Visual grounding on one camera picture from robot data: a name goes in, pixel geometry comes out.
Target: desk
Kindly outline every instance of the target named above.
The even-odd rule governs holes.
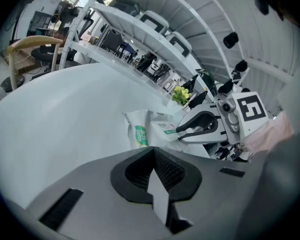
[[[0,101],[0,190],[5,197],[25,208],[74,168],[130,150],[122,112],[169,112],[154,89],[113,68],[94,63],[55,71]],[[202,145],[189,150],[208,156]]]

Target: white packet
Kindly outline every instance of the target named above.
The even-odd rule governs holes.
[[[133,150],[148,147],[146,122],[148,110],[138,110],[131,113],[122,113],[128,122],[128,138]]]

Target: pink cloth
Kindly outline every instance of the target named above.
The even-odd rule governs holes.
[[[295,134],[286,112],[281,112],[274,120],[269,119],[259,129],[240,141],[249,152],[270,151],[279,142]]]

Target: white table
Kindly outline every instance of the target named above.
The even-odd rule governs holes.
[[[5,197],[25,208],[77,166],[130,150],[122,112],[169,113],[159,86],[156,92],[114,68],[94,63],[59,70],[0,101]],[[208,157],[202,145],[188,146],[187,153]]]

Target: wooden chair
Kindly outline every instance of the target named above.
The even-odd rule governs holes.
[[[15,72],[15,55],[17,51],[21,49],[33,47],[33,46],[55,45],[53,59],[52,59],[52,67],[51,67],[51,72],[53,72],[55,71],[56,68],[58,50],[60,44],[62,43],[63,40],[56,39],[53,37],[43,36],[43,35],[33,35],[33,36],[27,36],[11,44],[7,48],[7,53],[9,55],[9,72],[10,72],[12,91],[17,89],[17,80],[16,80],[16,72]]]

